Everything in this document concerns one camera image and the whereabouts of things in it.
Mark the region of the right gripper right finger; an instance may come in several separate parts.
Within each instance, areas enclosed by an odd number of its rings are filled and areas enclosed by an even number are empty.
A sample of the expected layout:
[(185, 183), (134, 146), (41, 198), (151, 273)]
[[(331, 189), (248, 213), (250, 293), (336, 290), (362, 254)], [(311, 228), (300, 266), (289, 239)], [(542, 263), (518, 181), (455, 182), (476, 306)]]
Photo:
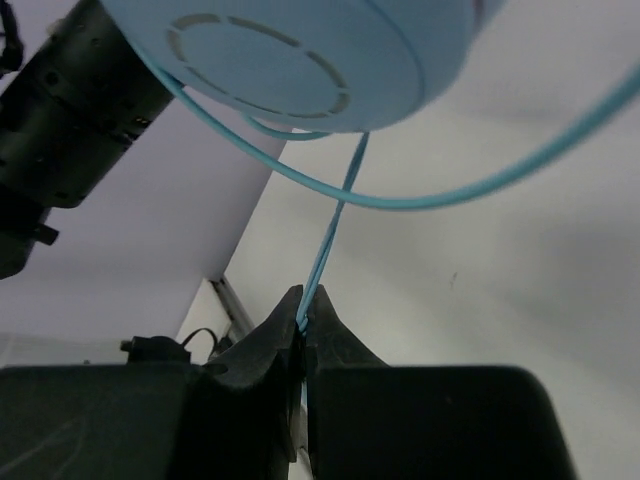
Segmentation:
[(551, 399), (515, 366), (385, 364), (324, 288), (306, 337), (308, 452), (318, 479), (573, 479)]

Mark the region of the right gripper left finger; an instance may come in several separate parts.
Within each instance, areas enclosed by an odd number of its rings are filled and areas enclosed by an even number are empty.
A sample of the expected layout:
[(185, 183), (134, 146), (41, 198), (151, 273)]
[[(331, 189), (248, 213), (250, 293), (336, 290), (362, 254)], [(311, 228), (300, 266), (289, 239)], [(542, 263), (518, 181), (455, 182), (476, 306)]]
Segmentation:
[(290, 288), (203, 365), (6, 367), (5, 479), (284, 479), (296, 461), (302, 339)]

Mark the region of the blue pink cat-ear headphones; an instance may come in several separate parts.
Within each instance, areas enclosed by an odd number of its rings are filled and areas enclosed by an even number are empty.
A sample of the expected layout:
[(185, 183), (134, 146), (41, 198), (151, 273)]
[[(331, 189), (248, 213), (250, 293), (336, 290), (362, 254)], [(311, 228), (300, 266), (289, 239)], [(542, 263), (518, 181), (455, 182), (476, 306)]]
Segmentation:
[(382, 129), (458, 77), (501, 10), (473, 0), (110, 0), (161, 72), (239, 112), (297, 129)]

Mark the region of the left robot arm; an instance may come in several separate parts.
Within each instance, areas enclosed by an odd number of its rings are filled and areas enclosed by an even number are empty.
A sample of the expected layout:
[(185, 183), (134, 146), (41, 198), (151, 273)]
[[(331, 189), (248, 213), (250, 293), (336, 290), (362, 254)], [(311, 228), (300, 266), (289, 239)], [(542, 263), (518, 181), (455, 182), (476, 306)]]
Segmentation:
[(1, 94), (1, 276), (59, 233), (172, 101), (98, 1), (79, 1)]

